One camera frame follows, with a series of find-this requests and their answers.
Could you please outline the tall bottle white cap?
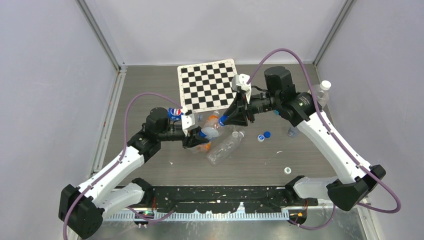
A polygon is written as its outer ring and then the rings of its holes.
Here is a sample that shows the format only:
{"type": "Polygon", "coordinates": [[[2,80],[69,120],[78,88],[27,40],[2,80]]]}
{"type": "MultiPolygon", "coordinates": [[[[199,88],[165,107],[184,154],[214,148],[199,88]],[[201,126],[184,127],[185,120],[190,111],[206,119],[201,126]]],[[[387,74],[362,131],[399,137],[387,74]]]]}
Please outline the tall bottle white cap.
{"type": "Polygon", "coordinates": [[[320,84],[312,86],[312,90],[309,90],[308,93],[314,93],[316,95],[316,101],[324,108],[329,102],[329,90],[332,84],[328,80],[323,80],[320,84]]]}

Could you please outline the checkerboard mat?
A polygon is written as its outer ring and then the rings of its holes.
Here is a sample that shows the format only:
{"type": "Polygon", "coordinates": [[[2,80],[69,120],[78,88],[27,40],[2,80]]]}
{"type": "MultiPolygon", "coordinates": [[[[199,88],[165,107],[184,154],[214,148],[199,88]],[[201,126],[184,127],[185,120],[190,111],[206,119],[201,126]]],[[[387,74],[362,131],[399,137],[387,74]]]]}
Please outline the checkerboard mat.
{"type": "Polygon", "coordinates": [[[198,113],[227,109],[236,96],[236,74],[232,58],[178,66],[180,104],[198,113]]]}

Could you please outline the white blue bottle cap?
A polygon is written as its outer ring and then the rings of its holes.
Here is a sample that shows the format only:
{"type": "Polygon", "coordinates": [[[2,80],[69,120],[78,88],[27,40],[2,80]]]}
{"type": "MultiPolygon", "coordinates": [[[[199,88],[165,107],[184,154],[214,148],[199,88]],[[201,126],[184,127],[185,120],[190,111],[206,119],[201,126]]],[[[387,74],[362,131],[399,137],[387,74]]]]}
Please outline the white blue bottle cap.
{"type": "Polygon", "coordinates": [[[265,140],[265,136],[264,136],[263,134],[259,134],[259,135],[257,136],[257,140],[258,140],[259,142],[263,142],[263,141],[265,140]]]}

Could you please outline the clear Pepsi bottle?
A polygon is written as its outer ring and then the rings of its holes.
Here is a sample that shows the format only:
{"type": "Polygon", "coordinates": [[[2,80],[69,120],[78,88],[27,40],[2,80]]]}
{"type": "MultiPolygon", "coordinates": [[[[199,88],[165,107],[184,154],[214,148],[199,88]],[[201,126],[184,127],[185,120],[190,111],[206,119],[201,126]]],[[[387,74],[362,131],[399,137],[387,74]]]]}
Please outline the clear Pepsi bottle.
{"type": "Polygon", "coordinates": [[[226,131],[225,126],[221,125],[218,118],[207,121],[199,132],[199,136],[208,140],[220,137],[226,131]]]}

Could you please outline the white green bottle cap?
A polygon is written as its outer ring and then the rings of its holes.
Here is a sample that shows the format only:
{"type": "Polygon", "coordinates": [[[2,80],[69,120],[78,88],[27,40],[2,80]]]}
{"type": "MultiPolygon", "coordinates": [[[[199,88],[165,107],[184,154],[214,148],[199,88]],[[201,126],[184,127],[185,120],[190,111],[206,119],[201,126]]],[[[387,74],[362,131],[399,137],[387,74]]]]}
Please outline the white green bottle cap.
{"type": "Polygon", "coordinates": [[[291,168],[290,168],[290,167],[285,167],[285,168],[284,168],[284,170],[283,170],[283,172],[284,172],[286,175],[289,175],[289,174],[292,172],[292,170],[291,170],[291,168]]]}

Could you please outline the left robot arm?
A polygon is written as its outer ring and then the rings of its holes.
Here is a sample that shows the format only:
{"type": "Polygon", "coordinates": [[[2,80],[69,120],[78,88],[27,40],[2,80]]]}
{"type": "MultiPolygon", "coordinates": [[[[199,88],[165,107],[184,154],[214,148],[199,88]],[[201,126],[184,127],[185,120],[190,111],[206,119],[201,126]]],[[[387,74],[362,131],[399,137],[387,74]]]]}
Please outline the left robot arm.
{"type": "Polygon", "coordinates": [[[103,169],[78,186],[68,184],[60,194],[58,217],[63,221],[63,238],[71,229],[81,239],[90,238],[103,221],[134,204],[148,207],[154,199],[153,187],[141,178],[124,188],[114,188],[130,173],[144,165],[160,149],[162,142],[180,141],[183,148],[208,142],[201,133],[201,116],[185,107],[153,108],[145,123],[124,144],[122,151],[103,169]]]}

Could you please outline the clear empty plastic bottle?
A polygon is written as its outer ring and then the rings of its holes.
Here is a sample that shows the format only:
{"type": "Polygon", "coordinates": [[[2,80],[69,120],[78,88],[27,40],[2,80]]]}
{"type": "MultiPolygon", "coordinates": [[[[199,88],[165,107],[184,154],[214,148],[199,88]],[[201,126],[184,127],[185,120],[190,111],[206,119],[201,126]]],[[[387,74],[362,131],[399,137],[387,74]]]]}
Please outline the clear empty plastic bottle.
{"type": "Polygon", "coordinates": [[[224,139],[207,154],[206,158],[209,163],[213,166],[220,164],[240,146],[244,137],[245,132],[243,130],[233,131],[230,136],[224,139]]]}

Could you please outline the orange drink bottle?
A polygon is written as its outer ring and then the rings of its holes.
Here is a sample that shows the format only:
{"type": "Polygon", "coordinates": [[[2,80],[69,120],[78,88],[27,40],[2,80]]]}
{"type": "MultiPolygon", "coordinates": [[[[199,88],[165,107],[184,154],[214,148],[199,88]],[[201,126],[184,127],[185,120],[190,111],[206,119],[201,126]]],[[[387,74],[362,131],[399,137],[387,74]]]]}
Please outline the orange drink bottle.
{"type": "MultiPolygon", "coordinates": [[[[205,121],[205,123],[207,121],[210,120],[214,120],[214,119],[219,119],[220,117],[220,113],[218,111],[214,111],[205,121]]],[[[191,151],[191,153],[193,154],[197,154],[197,153],[206,153],[209,151],[211,144],[212,144],[213,139],[209,139],[209,143],[206,144],[202,144],[202,145],[198,145],[195,147],[190,148],[189,150],[191,151]]]]}

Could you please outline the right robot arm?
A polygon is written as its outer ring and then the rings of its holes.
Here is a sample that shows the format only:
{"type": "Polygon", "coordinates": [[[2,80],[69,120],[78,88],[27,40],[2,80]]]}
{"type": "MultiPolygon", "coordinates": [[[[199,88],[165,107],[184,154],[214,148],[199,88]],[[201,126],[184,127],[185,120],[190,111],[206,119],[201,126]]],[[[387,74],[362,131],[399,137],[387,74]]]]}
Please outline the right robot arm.
{"type": "Polygon", "coordinates": [[[350,211],[377,185],[372,178],[386,175],[381,165],[371,165],[357,155],[330,124],[326,113],[315,108],[312,95],[297,92],[289,70],[274,66],[264,71],[267,89],[252,95],[252,86],[246,74],[236,74],[232,89],[236,92],[234,101],[221,117],[220,123],[228,126],[248,126],[255,115],[276,110],[290,124],[306,135],[334,169],[336,175],[327,178],[297,176],[285,185],[285,198],[291,205],[299,205],[304,199],[330,200],[339,209],[350,211]]]}

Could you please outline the crushed Pepsi bottle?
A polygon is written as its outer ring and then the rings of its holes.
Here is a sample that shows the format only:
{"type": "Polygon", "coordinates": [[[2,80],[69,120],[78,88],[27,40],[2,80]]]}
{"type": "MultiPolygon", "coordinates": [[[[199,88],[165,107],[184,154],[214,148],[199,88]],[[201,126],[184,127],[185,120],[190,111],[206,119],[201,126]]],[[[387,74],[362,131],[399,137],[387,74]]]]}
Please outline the crushed Pepsi bottle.
{"type": "Polygon", "coordinates": [[[173,122],[180,121],[183,115],[184,112],[180,108],[169,108],[167,110],[167,116],[173,122]]]}

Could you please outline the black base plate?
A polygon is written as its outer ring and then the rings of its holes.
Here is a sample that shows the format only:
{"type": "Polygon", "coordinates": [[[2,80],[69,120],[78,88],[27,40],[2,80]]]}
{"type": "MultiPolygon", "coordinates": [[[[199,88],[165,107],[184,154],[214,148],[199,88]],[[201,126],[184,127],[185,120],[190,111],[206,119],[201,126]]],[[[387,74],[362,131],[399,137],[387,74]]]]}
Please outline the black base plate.
{"type": "Polygon", "coordinates": [[[306,220],[305,210],[318,206],[315,198],[295,197],[281,186],[155,186],[139,206],[147,216],[166,221],[306,220]]]}

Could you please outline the small water bottle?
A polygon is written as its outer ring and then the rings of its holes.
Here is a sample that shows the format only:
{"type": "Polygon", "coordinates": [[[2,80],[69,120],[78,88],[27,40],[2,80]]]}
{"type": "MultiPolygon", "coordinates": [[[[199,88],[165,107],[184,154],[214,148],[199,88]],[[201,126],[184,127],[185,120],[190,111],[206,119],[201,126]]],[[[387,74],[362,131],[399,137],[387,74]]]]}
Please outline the small water bottle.
{"type": "Polygon", "coordinates": [[[300,130],[294,126],[291,126],[287,131],[287,135],[291,138],[295,138],[299,133],[300,133],[300,130]]]}

